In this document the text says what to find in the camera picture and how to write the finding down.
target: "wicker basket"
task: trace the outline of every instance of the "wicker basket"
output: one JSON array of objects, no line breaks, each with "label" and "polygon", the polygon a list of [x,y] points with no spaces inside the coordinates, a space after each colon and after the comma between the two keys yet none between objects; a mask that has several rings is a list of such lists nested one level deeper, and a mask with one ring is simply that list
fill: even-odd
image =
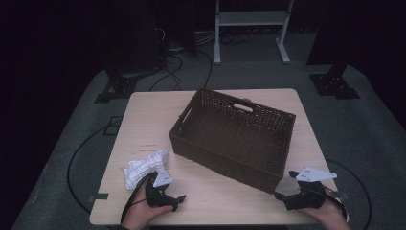
[{"label": "wicker basket", "polygon": [[198,90],[169,138],[176,154],[273,194],[296,116],[212,90]]}]

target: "human hand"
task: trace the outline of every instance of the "human hand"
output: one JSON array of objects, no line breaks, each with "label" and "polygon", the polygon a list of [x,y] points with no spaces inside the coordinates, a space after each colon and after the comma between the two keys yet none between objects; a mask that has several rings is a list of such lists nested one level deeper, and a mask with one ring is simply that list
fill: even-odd
[{"label": "human hand", "polygon": [[154,218],[172,211],[172,206],[149,207],[146,196],[147,180],[134,196],[133,205],[129,207],[122,222],[122,226],[130,230],[141,230]]},{"label": "human hand", "polygon": [[303,208],[298,209],[298,211],[317,219],[327,230],[350,229],[340,208],[328,199],[320,208]]}]

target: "cable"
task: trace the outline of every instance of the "cable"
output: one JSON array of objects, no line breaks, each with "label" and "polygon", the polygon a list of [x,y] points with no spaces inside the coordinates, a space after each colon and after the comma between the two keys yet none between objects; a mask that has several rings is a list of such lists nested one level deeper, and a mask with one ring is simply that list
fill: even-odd
[{"label": "cable", "polygon": [[120,219],[120,222],[123,222],[123,220],[124,220],[124,218],[125,218],[125,214],[127,213],[128,209],[129,209],[132,205],[137,204],[137,203],[140,203],[140,202],[142,202],[142,201],[144,201],[144,200],[147,200],[147,199],[143,199],[143,200],[140,200],[140,201],[137,201],[137,202],[134,202],[134,203],[132,202],[132,201],[134,200],[134,197],[135,197],[135,196],[138,194],[138,192],[140,191],[141,186],[143,186],[143,184],[147,181],[147,179],[149,179],[149,176],[150,176],[150,174],[144,176],[144,177],[137,183],[137,186],[136,186],[136,187],[134,188],[134,190],[132,191],[132,194],[131,194],[131,196],[129,197],[128,202],[126,203],[125,207],[123,208],[122,217],[121,217],[121,219]]},{"label": "cable", "polygon": [[248,42],[251,40],[251,36],[249,34],[246,34],[246,36],[248,38],[244,38],[244,37],[242,37],[242,35],[225,34],[220,38],[220,42],[223,45],[237,46],[239,44],[242,44],[242,43],[245,43],[245,42]]},{"label": "cable", "polygon": [[[176,56],[170,56],[170,57],[171,57],[171,59],[172,59],[172,63],[174,63],[174,62],[173,62],[173,58],[177,58],[177,59],[179,59],[179,61],[181,62],[181,65],[182,65],[183,62],[182,62],[182,59],[181,59],[180,57],[176,57]],[[170,69],[168,69],[168,66],[167,66],[167,65],[166,65],[166,70],[167,70],[168,72],[170,72],[170,74],[172,75],[173,79],[174,79],[175,82],[176,82],[175,86],[173,86],[173,91],[176,90],[176,87],[177,87],[177,89],[178,89],[179,91],[182,91],[182,88],[180,87],[181,79],[180,79],[178,76],[176,76],[174,72],[171,72]]]},{"label": "cable", "polygon": [[[113,122],[113,123],[110,123],[110,125],[111,125],[111,124],[118,123],[118,122],[121,122],[121,121],[122,121],[122,120],[115,121],[115,122]],[[103,131],[104,129],[106,129],[106,128],[108,128],[108,127],[109,127],[109,125],[104,126],[104,127],[100,128],[100,129],[98,129],[98,130],[95,131],[93,134],[91,134],[90,136],[88,136],[88,137],[80,144],[80,146],[78,146],[78,148],[77,148],[77,149],[75,150],[75,152],[73,153],[73,155],[72,155],[72,157],[71,157],[71,160],[69,161],[68,171],[67,171],[67,173],[66,173],[66,180],[67,180],[67,182],[68,182],[69,192],[71,193],[72,197],[73,197],[74,200],[77,202],[77,204],[78,204],[84,211],[86,211],[86,213],[88,213],[89,215],[90,215],[90,210],[88,210],[88,209],[80,202],[80,200],[79,200],[78,197],[75,195],[75,192],[74,192],[74,190],[73,190],[73,188],[72,188],[71,179],[70,179],[71,166],[72,166],[72,163],[73,163],[73,161],[74,161],[76,155],[77,155],[78,152],[80,151],[80,149],[81,149],[90,139],[92,139],[92,138],[93,138],[94,136],[96,136],[99,132]]]},{"label": "cable", "polygon": [[204,83],[204,86],[203,86],[203,88],[206,88],[206,87],[207,87],[207,83],[209,82],[210,76],[212,75],[212,70],[213,70],[212,59],[210,58],[210,56],[209,56],[208,54],[206,54],[206,53],[204,53],[204,52],[202,52],[202,51],[196,51],[196,52],[205,55],[205,56],[207,57],[207,59],[209,60],[209,63],[210,63],[209,75],[207,76],[206,82]]},{"label": "cable", "polygon": [[132,205],[135,205],[135,204],[138,204],[138,203],[141,203],[141,202],[144,202],[144,201],[146,201],[146,200],[147,200],[147,198],[142,199],[142,200],[138,200],[137,202],[132,203],[131,206],[132,206]]},{"label": "cable", "polygon": [[367,219],[367,222],[365,223],[365,226],[364,226],[363,229],[368,229],[368,227],[371,224],[371,220],[372,220],[372,202],[371,202],[370,194],[368,193],[368,190],[365,187],[364,183],[362,183],[361,179],[353,171],[351,171],[349,168],[347,168],[346,166],[342,165],[341,163],[338,163],[337,161],[331,160],[331,159],[326,158],[326,160],[328,162],[331,162],[333,164],[336,164],[336,165],[340,166],[341,168],[343,168],[344,170],[349,172],[358,181],[359,185],[361,185],[362,190],[364,191],[365,197],[367,198],[368,206],[369,206],[368,219]]},{"label": "cable", "polygon": [[[172,56],[172,57],[173,57],[173,58],[177,58],[177,59],[180,61],[179,66],[178,66],[174,71],[169,71],[168,68],[167,68],[167,71],[168,71],[169,73],[166,74],[166,75],[164,75],[164,76],[163,76],[162,78],[160,78],[159,80],[157,80],[154,84],[152,84],[151,87],[150,87],[149,90],[148,90],[149,92],[152,91],[153,87],[155,87],[155,85],[156,85],[157,83],[159,83],[159,81],[161,81],[161,80],[167,78],[168,76],[173,76],[173,73],[175,73],[176,71],[178,71],[178,70],[182,67],[182,64],[183,64],[182,59],[181,59],[180,57],[177,57],[177,56]],[[175,78],[175,81],[176,81],[177,84],[180,83],[179,81],[176,80],[176,78],[178,78],[178,77],[174,77],[174,78]]]},{"label": "cable", "polygon": [[327,186],[325,186],[325,188],[326,188],[327,190],[329,190],[332,194],[334,194],[338,199],[340,199],[340,202],[344,204],[343,199],[340,197],[340,195],[339,195],[337,192],[333,191],[332,189],[330,189],[330,188],[327,187]]},{"label": "cable", "polygon": [[164,31],[164,30],[162,30],[161,28],[154,28],[154,30],[155,30],[155,31],[161,31],[161,32],[162,32],[162,38],[161,38],[161,41],[164,41],[164,39],[165,39],[165,31]]},{"label": "cable", "polygon": [[[227,29],[227,27],[223,27],[223,28],[221,29],[221,31],[220,31],[218,34],[219,34],[219,35],[222,35],[223,32],[224,32],[226,29]],[[203,44],[205,44],[205,43],[208,43],[209,41],[212,41],[212,40],[214,39],[214,36],[215,36],[215,32],[211,32],[210,35],[208,35],[208,36],[206,36],[206,37],[204,37],[204,38],[202,38],[202,39],[196,41],[196,46],[201,46],[201,45],[203,45]]]}]

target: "white shelf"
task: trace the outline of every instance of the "white shelf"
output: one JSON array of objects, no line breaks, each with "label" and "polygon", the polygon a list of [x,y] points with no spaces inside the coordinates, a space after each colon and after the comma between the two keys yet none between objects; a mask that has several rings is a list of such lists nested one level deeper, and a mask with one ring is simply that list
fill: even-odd
[{"label": "white shelf", "polygon": [[286,11],[222,11],[219,26],[282,25]]}]

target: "gray carpet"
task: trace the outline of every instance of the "gray carpet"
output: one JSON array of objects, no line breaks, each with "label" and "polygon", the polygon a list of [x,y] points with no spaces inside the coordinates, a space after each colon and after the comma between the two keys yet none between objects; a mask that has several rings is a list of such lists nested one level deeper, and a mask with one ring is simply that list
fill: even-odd
[{"label": "gray carpet", "polygon": [[[325,73],[330,66],[306,66],[315,34],[288,34],[285,45],[291,58],[281,61],[274,35],[253,35],[237,46],[222,46],[219,66],[213,66],[209,89],[294,88],[297,90],[325,158],[354,172],[372,200],[369,229],[403,229],[406,226],[406,133],[395,117],[373,92],[367,78],[352,67],[344,73],[347,83],[359,94],[358,100],[320,97],[309,75]],[[199,47],[213,58],[213,46]],[[210,71],[209,59],[197,53],[177,55],[182,67],[175,73],[181,90],[204,86]],[[169,58],[168,68],[179,60]],[[140,79],[136,91],[148,91],[166,75],[160,73]],[[108,81],[104,71],[94,77],[66,125],[43,174],[13,229],[106,229],[89,222],[89,215],[69,192],[67,171],[80,145],[107,125],[110,117],[122,116],[128,100],[94,103]],[[155,85],[153,91],[178,89],[173,77]],[[70,168],[74,193],[87,210],[97,194],[115,136],[96,133],[77,151]],[[350,213],[352,229],[362,229],[369,206],[361,185],[343,167],[328,162],[338,174],[335,180]],[[288,226],[289,229],[320,229],[318,225]]]}]

